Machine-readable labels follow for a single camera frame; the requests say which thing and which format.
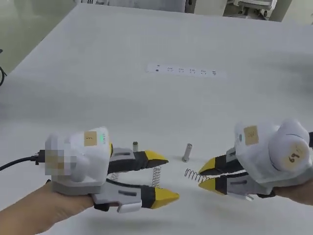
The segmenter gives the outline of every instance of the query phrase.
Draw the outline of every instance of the tan label sticker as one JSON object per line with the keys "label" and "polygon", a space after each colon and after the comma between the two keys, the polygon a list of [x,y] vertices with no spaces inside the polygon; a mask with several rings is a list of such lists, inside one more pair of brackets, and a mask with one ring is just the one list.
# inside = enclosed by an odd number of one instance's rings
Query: tan label sticker
{"label": "tan label sticker", "polygon": [[293,169],[298,166],[307,155],[307,148],[302,144],[293,144],[290,148],[290,154],[284,158],[286,169]]}
{"label": "tan label sticker", "polygon": [[244,129],[246,145],[259,143],[258,127],[249,126]]}
{"label": "tan label sticker", "polygon": [[95,145],[97,145],[97,132],[85,131],[84,132],[84,146],[95,146]]}

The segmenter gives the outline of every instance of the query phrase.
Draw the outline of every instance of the hand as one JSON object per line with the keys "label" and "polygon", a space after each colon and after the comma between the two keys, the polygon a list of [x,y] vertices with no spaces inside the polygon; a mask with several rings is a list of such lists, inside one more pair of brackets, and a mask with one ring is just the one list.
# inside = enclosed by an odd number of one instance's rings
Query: hand
{"label": "hand", "polygon": [[292,201],[313,206],[313,180],[307,181],[302,185],[275,188],[277,196],[286,197]]}
{"label": "hand", "polygon": [[16,226],[23,227],[22,234],[39,234],[50,229],[55,223],[76,215],[93,206],[90,196],[65,196],[51,191],[51,182],[22,198],[17,203],[3,210],[6,223],[5,234],[15,234]]}

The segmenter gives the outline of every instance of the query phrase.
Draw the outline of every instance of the small metal rod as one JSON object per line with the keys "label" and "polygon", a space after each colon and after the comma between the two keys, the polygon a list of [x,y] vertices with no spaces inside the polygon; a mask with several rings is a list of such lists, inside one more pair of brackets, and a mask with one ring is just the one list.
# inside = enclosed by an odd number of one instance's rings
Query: small metal rod
{"label": "small metal rod", "polygon": [[133,152],[138,152],[138,142],[137,141],[133,142]]}
{"label": "small metal rod", "polygon": [[184,156],[182,157],[182,161],[184,163],[188,162],[189,161],[189,155],[190,155],[190,152],[191,152],[191,149],[192,149],[192,144],[187,144],[187,147],[186,147],[186,150],[185,150],[185,154]]}

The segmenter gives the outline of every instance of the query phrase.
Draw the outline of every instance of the power strip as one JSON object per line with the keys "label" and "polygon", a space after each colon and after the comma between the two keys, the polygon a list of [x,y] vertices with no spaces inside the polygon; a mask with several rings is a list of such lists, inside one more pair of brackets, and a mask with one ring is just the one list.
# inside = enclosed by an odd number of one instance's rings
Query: power strip
{"label": "power strip", "polygon": [[197,69],[197,68],[185,68],[180,66],[160,65],[160,64],[148,64],[146,72],[168,74],[168,75],[180,75],[191,77],[203,77],[203,78],[226,78],[225,72]]}

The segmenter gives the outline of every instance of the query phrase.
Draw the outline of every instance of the coil spring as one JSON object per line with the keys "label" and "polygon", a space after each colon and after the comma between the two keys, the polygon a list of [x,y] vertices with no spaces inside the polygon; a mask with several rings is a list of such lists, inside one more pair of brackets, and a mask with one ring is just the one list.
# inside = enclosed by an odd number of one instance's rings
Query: coil spring
{"label": "coil spring", "polygon": [[110,175],[110,180],[118,181],[119,173],[112,173]]}
{"label": "coil spring", "polygon": [[161,166],[153,168],[152,187],[158,188],[161,179]]}
{"label": "coil spring", "polygon": [[198,183],[202,183],[203,181],[210,179],[210,177],[200,175],[196,171],[189,169],[189,168],[186,169],[186,171],[185,171],[185,177],[188,177],[191,180],[197,181]]}

